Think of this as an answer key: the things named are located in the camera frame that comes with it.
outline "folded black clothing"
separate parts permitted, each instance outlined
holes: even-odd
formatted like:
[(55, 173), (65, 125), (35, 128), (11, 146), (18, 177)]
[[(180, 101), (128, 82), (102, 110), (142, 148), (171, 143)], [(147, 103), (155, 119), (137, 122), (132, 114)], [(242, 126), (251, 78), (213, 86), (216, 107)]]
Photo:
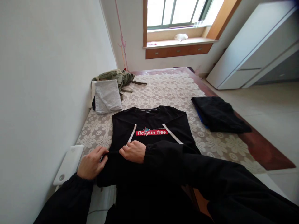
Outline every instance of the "folded black clothing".
[(211, 132), (244, 133), (251, 128), (234, 114), (232, 106), (217, 96), (192, 97), (198, 115)]

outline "wooden window frame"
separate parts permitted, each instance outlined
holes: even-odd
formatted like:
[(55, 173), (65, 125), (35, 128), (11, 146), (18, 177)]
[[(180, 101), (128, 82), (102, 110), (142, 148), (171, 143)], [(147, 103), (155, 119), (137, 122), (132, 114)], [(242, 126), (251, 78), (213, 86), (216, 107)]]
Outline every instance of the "wooden window frame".
[[(224, 0), (206, 38), (219, 40), (241, 0)], [(147, 46), (147, 0), (143, 0), (143, 47)]]

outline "black sleeve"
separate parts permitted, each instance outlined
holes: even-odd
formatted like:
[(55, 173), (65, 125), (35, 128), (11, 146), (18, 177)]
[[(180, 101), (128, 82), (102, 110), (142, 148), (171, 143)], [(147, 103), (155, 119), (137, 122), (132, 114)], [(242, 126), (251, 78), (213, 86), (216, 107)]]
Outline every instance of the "black sleeve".
[(215, 223), (293, 223), (299, 207), (270, 190), (244, 166), (183, 153), (186, 145), (161, 141), (147, 147), (144, 165), (176, 184), (189, 184), (209, 200)]
[(93, 181), (75, 173), (49, 198), (34, 223), (86, 223), (92, 191)]

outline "white wardrobe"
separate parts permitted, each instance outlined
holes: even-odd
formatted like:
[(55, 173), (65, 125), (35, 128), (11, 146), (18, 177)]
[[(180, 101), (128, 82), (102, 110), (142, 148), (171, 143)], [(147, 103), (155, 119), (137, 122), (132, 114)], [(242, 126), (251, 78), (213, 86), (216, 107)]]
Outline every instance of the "white wardrobe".
[(298, 48), (299, 13), (294, 1), (259, 4), (207, 77), (216, 89), (252, 85), (291, 49)]

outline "folded grey shirt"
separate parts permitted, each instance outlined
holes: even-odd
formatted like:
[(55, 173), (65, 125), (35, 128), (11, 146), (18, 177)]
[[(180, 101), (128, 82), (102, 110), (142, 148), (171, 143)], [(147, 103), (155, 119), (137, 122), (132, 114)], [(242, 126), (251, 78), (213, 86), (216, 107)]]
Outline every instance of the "folded grey shirt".
[(95, 105), (97, 114), (121, 110), (121, 98), (116, 79), (95, 83)]

